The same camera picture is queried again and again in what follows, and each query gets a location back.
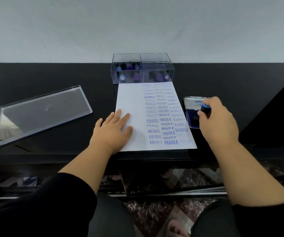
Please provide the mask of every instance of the clear acrylic box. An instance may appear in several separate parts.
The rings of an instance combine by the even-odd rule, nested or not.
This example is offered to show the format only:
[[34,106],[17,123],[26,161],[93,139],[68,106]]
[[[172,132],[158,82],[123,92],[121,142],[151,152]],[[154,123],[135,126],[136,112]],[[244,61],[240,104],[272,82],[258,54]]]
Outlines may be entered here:
[[0,146],[90,113],[80,86],[0,106]]
[[167,53],[114,54],[111,64],[113,84],[172,81],[175,68]]

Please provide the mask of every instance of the white wall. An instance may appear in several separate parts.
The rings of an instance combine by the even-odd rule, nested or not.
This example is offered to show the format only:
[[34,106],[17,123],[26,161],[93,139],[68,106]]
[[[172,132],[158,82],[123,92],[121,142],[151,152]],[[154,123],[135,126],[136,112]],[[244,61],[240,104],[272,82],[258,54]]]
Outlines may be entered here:
[[284,0],[0,0],[0,62],[284,62]]

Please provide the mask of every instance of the leg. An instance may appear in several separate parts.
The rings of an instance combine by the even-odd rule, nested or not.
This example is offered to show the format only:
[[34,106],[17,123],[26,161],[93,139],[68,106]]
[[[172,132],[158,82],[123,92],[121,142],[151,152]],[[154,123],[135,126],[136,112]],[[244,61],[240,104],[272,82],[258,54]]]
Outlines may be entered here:
[[229,201],[209,205],[191,228],[191,237],[240,237]]
[[135,237],[133,220],[122,202],[97,194],[97,208],[89,223],[88,237]]

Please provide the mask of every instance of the paper sheet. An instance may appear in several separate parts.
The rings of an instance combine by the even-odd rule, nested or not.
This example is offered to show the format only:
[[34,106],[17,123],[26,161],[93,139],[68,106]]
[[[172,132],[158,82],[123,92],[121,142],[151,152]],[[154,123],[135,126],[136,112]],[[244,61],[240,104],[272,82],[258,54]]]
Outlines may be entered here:
[[172,82],[120,83],[117,109],[133,126],[121,151],[197,148]]

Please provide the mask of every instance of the black desk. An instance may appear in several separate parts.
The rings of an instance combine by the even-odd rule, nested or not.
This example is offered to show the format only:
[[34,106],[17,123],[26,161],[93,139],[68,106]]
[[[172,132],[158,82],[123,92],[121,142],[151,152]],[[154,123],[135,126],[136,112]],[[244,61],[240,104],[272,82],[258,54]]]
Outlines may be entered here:
[[[284,63],[174,66],[173,84],[181,102],[184,96],[219,96],[240,131],[284,87]],[[95,122],[115,110],[117,98],[109,63],[0,63],[0,106],[76,85],[82,87],[93,113],[2,147],[0,174],[42,176],[56,172],[88,146]],[[215,157],[200,131],[192,133],[198,149],[121,152],[110,159],[107,170],[215,165]],[[247,147],[260,160],[284,163],[284,147]]]

